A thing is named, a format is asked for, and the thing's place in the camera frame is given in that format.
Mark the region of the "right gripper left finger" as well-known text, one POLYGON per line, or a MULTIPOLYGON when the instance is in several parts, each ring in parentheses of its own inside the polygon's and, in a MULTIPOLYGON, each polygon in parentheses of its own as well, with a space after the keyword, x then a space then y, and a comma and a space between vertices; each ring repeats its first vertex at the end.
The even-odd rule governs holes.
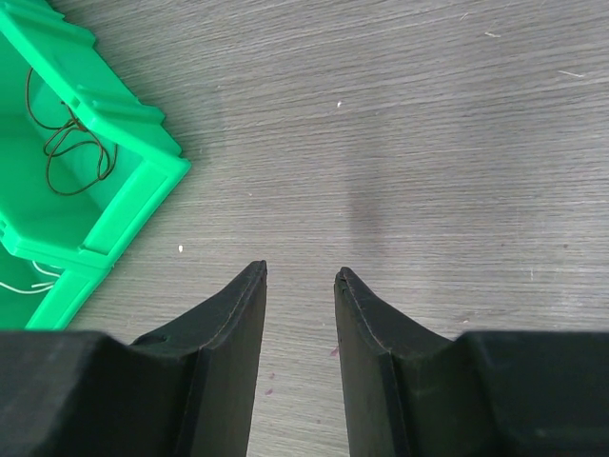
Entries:
POLYGON ((5 456, 244 456, 267 267, 123 344, 99 331, 1 335, 5 456))

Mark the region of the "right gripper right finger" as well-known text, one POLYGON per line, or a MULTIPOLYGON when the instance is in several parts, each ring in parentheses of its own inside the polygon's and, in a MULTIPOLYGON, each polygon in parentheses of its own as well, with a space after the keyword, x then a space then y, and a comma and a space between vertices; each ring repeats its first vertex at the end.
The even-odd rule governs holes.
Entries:
POLYGON ((604 456, 608 336, 468 331, 446 339, 336 275, 353 456, 604 456))

